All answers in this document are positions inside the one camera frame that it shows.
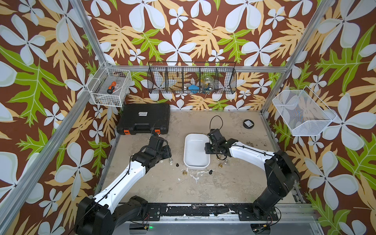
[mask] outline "floral wallpaper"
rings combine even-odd
[[[0,0],[0,207],[98,68],[68,0]],[[118,109],[87,104],[8,229],[61,235],[93,195]]]
[[[310,0],[82,3],[106,60],[114,65],[147,65],[151,61],[194,65],[208,61],[221,66],[228,62],[239,66],[284,66],[317,7],[317,2]],[[149,94],[147,74],[132,74],[127,103],[167,102],[172,109],[185,110],[260,110],[279,76],[238,73],[233,95],[176,95]]]
[[[329,127],[291,136],[273,105],[263,113],[330,235],[376,233],[375,8],[374,0],[333,1],[280,89],[310,87],[337,114]]]

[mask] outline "white ceramic dish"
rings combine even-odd
[[[210,155],[205,153],[209,137],[204,134],[189,134],[185,137],[184,164],[189,169],[202,170],[209,166]]]

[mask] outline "concrete floor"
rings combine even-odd
[[[125,195],[127,202],[137,195],[149,202],[172,203],[251,203],[266,188],[265,172],[259,167],[236,158],[227,158],[222,168],[211,155],[205,170],[187,169],[183,162],[184,140],[190,133],[207,134],[210,119],[219,115],[223,119],[222,135],[226,139],[237,139],[259,149],[273,151],[258,112],[171,112],[169,132],[160,135],[171,148],[173,165],[168,159],[158,163],[141,178]],[[255,123],[252,129],[243,127],[243,120]],[[219,128],[221,120],[215,117],[212,128]],[[103,188],[107,187],[128,165],[131,154],[149,142],[150,134],[123,135],[120,137]],[[281,202],[295,203],[291,193]]]

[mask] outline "barcode label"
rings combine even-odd
[[[246,125],[247,125],[248,127],[251,127],[251,126],[253,126],[253,123],[251,123],[251,121],[249,121],[249,120],[248,120],[248,121],[246,121],[246,122],[245,122],[245,124],[246,124]]]

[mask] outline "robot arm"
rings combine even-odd
[[[74,231],[79,235],[111,235],[124,222],[144,218],[147,201],[140,197],[134,196],[128,203],[117,205],[155,164],[170,157],[168,142],[162,137],[151,136],[149,145],[132,156],[126,169],[107,188],[93,199],[86,197],[79,203]]]
[[[206,154],[240,158],[265,171],[267,188],[253,203],[253,216],[257,219],[287,196],[295,182],[300,180],[290,157],[281,150],[273,153],[247,146],[236,139],[226,140],[218,129],[212,129],[208,136],[211,143],[205,144]]]

